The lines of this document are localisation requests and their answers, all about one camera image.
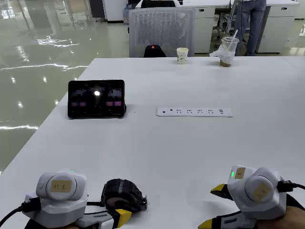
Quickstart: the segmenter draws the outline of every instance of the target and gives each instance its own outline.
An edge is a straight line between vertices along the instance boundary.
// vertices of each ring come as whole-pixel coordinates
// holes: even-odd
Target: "gray mesh chair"
[[[167,57],[177,56],[178,47],[194,56],[194,9],[160,7],[129,12],[129,57],[143,57],[147,45],[158,44]]]

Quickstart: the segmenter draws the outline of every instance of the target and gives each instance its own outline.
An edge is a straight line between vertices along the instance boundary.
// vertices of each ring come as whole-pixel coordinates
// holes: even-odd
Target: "office chair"
[[[141,0],[128,0],[128,5],[131,5],[131,8],[135,9],[136,5],[138,5],[140,1]]]
[[[194,56],[194,8],[158,7],[129,12],[129,57],[143,57],[148,45],[157,44],[167,57],[186,47]]]
[[[141,8],[154,8],[154,7],[175,7],[175,3],[172,0],[143,0]]]

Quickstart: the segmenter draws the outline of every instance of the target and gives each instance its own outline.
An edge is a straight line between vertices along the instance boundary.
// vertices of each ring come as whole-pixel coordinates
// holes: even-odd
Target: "hand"
[[[286,214],[273,220],[258,220],[258,229],[305,229],[305,211],[287,206]]]

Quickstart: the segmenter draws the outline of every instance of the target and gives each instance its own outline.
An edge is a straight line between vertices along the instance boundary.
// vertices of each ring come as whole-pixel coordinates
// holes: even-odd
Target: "white plastic bag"
[[[218,50],[210,53],[210,56],[218,56],[222,62],[226,64],[232,64],[233,58],[235,56],[235,51],[227,51],[221,44]]]

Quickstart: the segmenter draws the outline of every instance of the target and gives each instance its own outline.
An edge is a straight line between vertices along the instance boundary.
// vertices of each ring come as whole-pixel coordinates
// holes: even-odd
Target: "white cabinet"
[[[195,53],[209,53],[214,18],[195,19]]]
[[[268,18],[257,52],[282,52],[294,17]]]
[[[103,0],[105,18],[108,21],[122,21],[127,0]]]
[[[257,52],[282,52],[298,6],[271,6]]]
[[[195,53],[209,53],[215,7],[195,8]]]
[[[297,0],[300,6],[297,8],[296,17],[299,19],[305,19],[305,0]]]

